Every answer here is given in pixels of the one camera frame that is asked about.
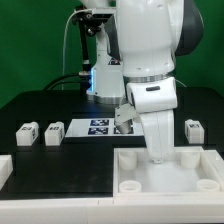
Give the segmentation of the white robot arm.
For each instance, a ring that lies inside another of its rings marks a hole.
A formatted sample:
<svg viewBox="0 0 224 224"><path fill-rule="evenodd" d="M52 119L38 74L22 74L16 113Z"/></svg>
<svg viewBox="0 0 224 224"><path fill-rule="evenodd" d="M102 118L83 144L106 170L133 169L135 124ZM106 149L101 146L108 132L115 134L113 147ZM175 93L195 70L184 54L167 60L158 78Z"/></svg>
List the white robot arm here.
<svg viewBox="0 0 224 224"><path fill-rule="evenodd" d="M192 52L203 36L194 0L80 0L94 26L97 62L90 100L116 103L115 125L141 123L151 160L174 152L175 57Z"/></svg>

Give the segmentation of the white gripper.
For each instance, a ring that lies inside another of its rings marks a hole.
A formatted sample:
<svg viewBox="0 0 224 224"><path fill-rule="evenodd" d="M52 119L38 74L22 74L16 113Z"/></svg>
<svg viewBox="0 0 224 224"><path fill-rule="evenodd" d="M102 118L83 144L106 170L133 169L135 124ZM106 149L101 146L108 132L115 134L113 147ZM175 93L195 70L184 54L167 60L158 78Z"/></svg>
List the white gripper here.
<svg viewBox="0 0 224 224"><path fill-rule="evenodd" d="M162 163L174 153L175 79L128 83L127 97L140 118L150 159Z"/></svg>

